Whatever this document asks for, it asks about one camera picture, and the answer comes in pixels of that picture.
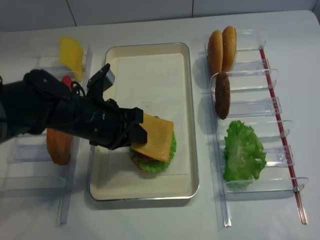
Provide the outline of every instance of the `white metal tray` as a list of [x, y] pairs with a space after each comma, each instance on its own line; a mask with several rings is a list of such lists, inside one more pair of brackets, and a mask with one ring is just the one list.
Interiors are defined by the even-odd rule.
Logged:
[[114, 47], [105, 63], [115, 83], [104, 100], [172, 121], [177, 149], [168, 169], [151, 174], [132, 163], [128, 147], [95, 147], [90, 194], [97, 201], [193, 197], [199, 174], [189, 48], [183, 43]]

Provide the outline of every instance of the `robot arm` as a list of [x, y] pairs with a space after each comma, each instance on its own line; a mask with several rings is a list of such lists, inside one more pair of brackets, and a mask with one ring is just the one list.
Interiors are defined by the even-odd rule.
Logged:
[[0, 143], [19, 134], [41, 134], [45, 128], [88, 139], [110, 150], [145, 144], [147, 132], [139, 125], [143, 111], [119, 108], [104, 101], [103, 92], [114, 83], [105, 65], [87, 84], [87, 94], [77, 82], [69, 88], [44, 70], [32, 70], [22, 81], [0, 82]]

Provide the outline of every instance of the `cheese slice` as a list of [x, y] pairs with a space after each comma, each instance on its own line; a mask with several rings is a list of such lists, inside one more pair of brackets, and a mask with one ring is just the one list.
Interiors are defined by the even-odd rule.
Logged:
[[144, 113], [143, 123], [140, 125], [148, 133], [147, 143], [132, 143], [131, 148], [150, 158], [169, 162], [174, 123]]
[[82, 59], [84, 50], [79, 42], [69, 36], [60, 37], [60, 63], [73, 71], [75, 78], [81, 82], [83, 78]]

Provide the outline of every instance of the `tray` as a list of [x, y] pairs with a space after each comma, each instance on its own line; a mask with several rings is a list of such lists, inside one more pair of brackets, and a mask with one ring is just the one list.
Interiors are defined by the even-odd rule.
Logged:
[[[5, 84], [22, 80], [32, 69], [46, 70], [58, 80], [69, 75], [75, 81], [73, 72], [59, 62], [59, 38], [44, 49], [35, 47], [28, 52], [28, 55], [0, 59], [0, 75]], [[82, 60], [84, 86], [90, 76], [91, 62], [92, 51], [88, 46]], [[45, 130], [40, 135], [19, 135], [1, 144], [0, 198], [53, 196], [60, 201], [56, 223], [66, 224], [80, 138], [72, 138], [67, 166], [52, 162], [46, 138]]]
[[174, 122], [175, 156], [160, 174], [144, 173], [129, 148], [95, 147], [89, 191], [97, 201], [189, 199], [199, 188], [190, 54], [183, 43], [120, 46], [106, 54], [115, 75], [103, 94], [121, 108]]
[[[207, 87], [210, 102], [210, 122], [212, 132], [211, 171], [216, 198], [216, 210], [220, 217], [219, 228], [231, 227], [229, 201], [263, 200], [295, 196], [301, 223], [308, 223], [300, 191], [309, 181], [307, 177], [297, 177], [291, 146], [287, 142], [292, 122], [282, 120], [280, 100], [274, 88], [279, 72], [271, 69], [265, 56], [266, 42], [261, 40], [262, 30], [237, 31], [237, 58], [233, 70], [227, 72], [230, 81], [230, 110], [227, 118], [221, 120], [215, 111], [216, 76], [211, 76], [207, 64]], [[207, 43], [204, 55], [208, 61]], [[225, 182], [224, 148], [230, 122], [240, 120], [251, 126], [261, 140], [266, 152], [266, 166], [257, 180]]]

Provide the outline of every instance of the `burger patty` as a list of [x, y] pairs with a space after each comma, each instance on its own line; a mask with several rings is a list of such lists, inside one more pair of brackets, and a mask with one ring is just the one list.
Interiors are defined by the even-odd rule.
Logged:
[[228, 74], [220, 72], [215, 79], [215, 111], [219, 118], [226, 119], [230, 108], [230, 82]]
[[156, 159], [152, 158], [152, 157], [149, 157], [149, 156], [146, 156], [140, 152], [137, 152], [137, 151], [133, 151], [134, 154], [137, 156], [137, 158], [143, 162], [143, 163], [149, 163], [149, 162], [153, 162], [153, 161], [157, 161]]

